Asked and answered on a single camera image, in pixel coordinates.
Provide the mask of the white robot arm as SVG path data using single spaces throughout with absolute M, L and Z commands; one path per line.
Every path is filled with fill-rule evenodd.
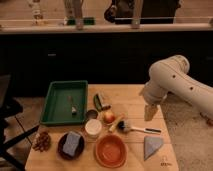
M 147 104 L 158 105 L 168 92 L 172 92 L 213 120 L 213 87 L 188 76 L 189 69 L 189 61 L 182 55 L 153 63 L 141 95 Z

